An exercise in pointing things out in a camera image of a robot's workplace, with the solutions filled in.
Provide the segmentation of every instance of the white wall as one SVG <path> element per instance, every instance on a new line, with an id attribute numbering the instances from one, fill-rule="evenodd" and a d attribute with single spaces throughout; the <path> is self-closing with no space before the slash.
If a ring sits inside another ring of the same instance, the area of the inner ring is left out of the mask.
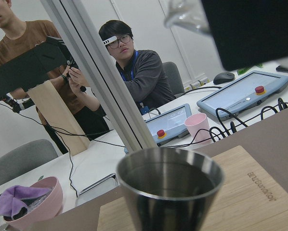
<path id="1" fill-rule="evenodd" d="M 125 21 L 132 28 L 136 49 L 155 50 L 163 62 L 175 62 L 184 83 L 203 74 L 212 79 L 223 71 L 211 38 L 182 28 L 171 31 L 163 26 L 165 15 L 158 0 L 82 1 L 97 29 L 111 19 Z M 39 0 L 13 0 L 12 10 L 26 21 L 49 19 Z M 21 114 L 39 121 L 35 107 L 21 111 Z M 0 156 L 41 138 L 51 140 L 43 127 L 0 105 Z"/>

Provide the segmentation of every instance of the gray chair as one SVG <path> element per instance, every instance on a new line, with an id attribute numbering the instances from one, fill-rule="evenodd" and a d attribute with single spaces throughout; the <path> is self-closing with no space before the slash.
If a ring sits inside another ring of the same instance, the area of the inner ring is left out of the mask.
<path id="1" fill-rule="evenodd" d="M 57 157 L 56 150 L 48 140 L 31 141 L 17 147 L 0 158 L 0 185 Z"/>
<path id="2" fill-rule="evenodd" d="M 182 78 L 179 74 L 178 68 L 173 62 L 163 63 L 165 75 L 168 77 L 169 85 L 176 98 L 184 93 Z"/>

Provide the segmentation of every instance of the lanyard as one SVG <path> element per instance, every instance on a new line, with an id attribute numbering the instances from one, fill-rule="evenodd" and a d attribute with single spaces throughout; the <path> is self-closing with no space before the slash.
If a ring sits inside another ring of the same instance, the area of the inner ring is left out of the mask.
<path id="1" fill-rule="evenodd" d="M 131 80 L 134 79 L 133 69 L 134 69 L 135 62 L 136 62 L 137 58 L 138 58 L 138 51 L 135 51 L 135 56 L 134 56 L 133 61 L 132 61 Z M 127 81 L 125 76 L 124 76 L 124 73 L 122 71 L 120 72 L 120 75 L 121 75 L 121 77 L 123 78 L 124 81 Z"/>

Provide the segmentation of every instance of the stainless steel cup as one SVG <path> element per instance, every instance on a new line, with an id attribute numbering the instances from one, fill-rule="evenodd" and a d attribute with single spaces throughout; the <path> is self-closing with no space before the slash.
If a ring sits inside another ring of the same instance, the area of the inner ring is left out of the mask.
<path id="1" fill-rule="evenodd" d="M 123 158 L 118 181 L 137 231 L 197 231 L 224 174 L 206 155 L 150 148 Z"/>

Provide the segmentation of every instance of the computer mouse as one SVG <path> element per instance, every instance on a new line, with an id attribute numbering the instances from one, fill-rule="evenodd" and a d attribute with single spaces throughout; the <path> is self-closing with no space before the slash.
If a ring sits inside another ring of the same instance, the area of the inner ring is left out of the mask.
<path id="1" fill-rule="evenodd" d="M 231 72 L 222 72 L 217 74 L 216 77 L 213 79 L 213 83 L 215 85 L 227 83 L 233 81 L 235 79 L 235 75 Z"/>

